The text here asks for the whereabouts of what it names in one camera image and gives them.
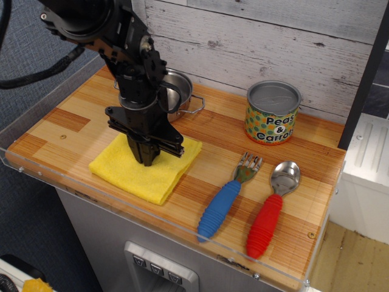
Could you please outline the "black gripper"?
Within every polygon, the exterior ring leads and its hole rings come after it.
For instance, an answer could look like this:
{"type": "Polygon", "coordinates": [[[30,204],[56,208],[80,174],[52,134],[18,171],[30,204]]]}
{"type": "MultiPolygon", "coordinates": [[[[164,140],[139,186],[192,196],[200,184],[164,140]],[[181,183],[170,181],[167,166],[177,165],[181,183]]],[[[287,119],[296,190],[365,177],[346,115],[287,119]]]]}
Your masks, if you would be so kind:
{"type": "Polygon", "coordinates": [[[123,106],[109,106],[105,114],[109,117],[109,127],[123,133],[134,158],[146,167],[152,165],[161,151],[180,158],[184,154],[183,136],[170,124],[168,115],[175,113],[181,106],[178,101],[168,111],[159,99],[140,110],[123,106]]]}

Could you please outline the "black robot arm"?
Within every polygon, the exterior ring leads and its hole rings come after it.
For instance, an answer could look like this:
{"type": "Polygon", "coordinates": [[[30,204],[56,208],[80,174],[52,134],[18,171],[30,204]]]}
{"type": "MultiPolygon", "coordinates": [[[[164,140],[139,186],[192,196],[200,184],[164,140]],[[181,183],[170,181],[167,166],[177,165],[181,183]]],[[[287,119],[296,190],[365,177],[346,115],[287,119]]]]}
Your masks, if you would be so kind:
{"type": "Polygon", "coordinates": [[[98,52],[119,87],[119,106],[105,109],[109,127],[126,135],[137,162],[150,166],[165,151],[184,154],[183,136],[168,115],[181,106],[168,104],[166,61],[154,47],[147,26],[131,1],[42,1],[41,19],[62,40],[98,52]]]}

